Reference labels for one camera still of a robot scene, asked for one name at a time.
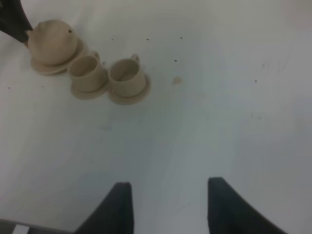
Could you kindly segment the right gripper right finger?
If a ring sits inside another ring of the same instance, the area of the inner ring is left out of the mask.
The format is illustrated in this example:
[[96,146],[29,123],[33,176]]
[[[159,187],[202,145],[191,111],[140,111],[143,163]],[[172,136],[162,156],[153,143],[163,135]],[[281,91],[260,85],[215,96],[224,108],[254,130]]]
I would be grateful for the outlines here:
[[284,233],[247,203],[222,177],[208,179],[207,220],[211,234]]

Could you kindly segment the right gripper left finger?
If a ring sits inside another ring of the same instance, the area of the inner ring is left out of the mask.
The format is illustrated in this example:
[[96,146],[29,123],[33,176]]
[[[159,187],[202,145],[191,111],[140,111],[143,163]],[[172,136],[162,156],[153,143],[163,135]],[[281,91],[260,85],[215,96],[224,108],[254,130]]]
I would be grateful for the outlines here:
[[74,231],[76,234],[133,234],[134,209],[132,186],[116,183],[100,205]]

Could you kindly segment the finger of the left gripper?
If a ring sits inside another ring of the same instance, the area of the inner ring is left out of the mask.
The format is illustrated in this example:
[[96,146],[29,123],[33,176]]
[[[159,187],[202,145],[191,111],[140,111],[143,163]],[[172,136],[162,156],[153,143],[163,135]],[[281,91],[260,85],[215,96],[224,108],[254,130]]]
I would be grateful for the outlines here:
[[0,0],[0,30],[21,43],[28,41],[26,32],[33,28],[20,0]]

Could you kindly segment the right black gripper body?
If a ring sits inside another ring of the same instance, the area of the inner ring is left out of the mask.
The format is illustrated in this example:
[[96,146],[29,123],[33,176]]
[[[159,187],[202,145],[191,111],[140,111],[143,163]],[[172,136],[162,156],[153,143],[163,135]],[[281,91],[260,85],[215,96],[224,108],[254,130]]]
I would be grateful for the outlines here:
[[72,234],[72,232],[57,230],[36,226],[32,224],[25,224],[14,222],[10,220],[0,220],[0,233],[1,234]]

